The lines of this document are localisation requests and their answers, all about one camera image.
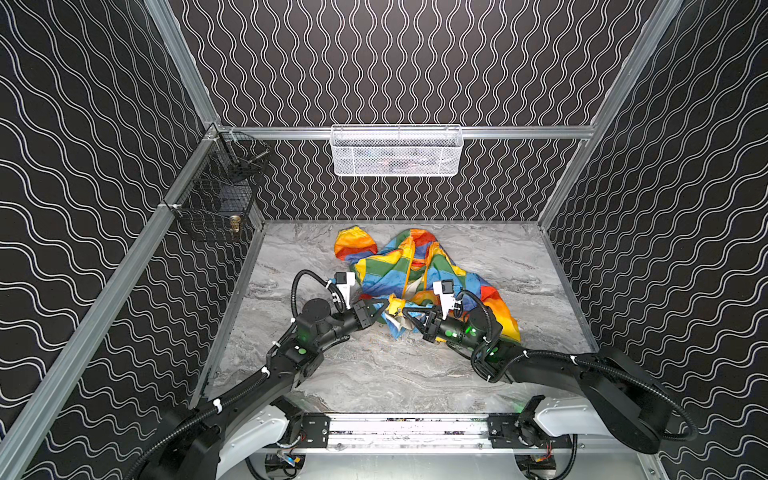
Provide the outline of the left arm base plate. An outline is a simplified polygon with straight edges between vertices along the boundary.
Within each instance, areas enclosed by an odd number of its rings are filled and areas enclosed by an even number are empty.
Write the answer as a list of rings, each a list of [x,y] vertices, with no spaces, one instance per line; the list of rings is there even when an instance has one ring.
[[[326,448],[331,418],[321,413],[304,413],[289,420],[283,437],[269,447],[280,449]]]

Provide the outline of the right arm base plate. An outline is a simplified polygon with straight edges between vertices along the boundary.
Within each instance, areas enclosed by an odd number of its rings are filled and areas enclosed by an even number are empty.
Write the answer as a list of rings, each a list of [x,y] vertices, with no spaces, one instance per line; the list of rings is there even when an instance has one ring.
[[[554,437],[532,419],[519,419],[518,414],[489,415],[488,438],[494,449],[570,448],[569,435]]]

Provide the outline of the rainbow striped jacket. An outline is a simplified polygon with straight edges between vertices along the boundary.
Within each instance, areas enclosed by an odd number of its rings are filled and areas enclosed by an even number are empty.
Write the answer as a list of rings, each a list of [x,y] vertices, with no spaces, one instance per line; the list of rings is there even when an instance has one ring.
[[[337,234],[334,254],[355,274],[361,297],[388,300],[390,314],[404,306],[439,304],[433,284],[451,280],[457,289],[472,292],[489,307],[504,337],[521,340],[517,321],[498,290],[480,275],[456,265],[427,230],[402,231],[378,247],[368,232],[353,226]]]

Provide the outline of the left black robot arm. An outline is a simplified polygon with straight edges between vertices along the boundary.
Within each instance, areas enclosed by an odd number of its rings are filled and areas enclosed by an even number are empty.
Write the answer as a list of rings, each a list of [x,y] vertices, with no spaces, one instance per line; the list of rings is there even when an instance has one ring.
[[[265,354],[261,369],[192,409],[175,407],[163,419],[126,479],[218,479],[236,460],[225,450],[266,407],[308,379],[331,347],[376,323],[389,300],[346,301],[338,284],[303,269],[291,284],[291,323]]]

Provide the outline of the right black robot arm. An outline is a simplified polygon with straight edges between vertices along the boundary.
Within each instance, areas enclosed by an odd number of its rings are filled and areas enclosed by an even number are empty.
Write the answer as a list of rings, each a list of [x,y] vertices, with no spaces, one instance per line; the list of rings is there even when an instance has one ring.
[[[568,391],[585,398],[608,432],[641,453],[657,453],[664,442],[700,435],[693,416],[632,360],[618,351],[568,354],[530,349],[502,335],[502,325],[480,298],[462,290],[453,307],[404,306],[425,341],[444,341],[469,360],[487,383],[507,380]]]

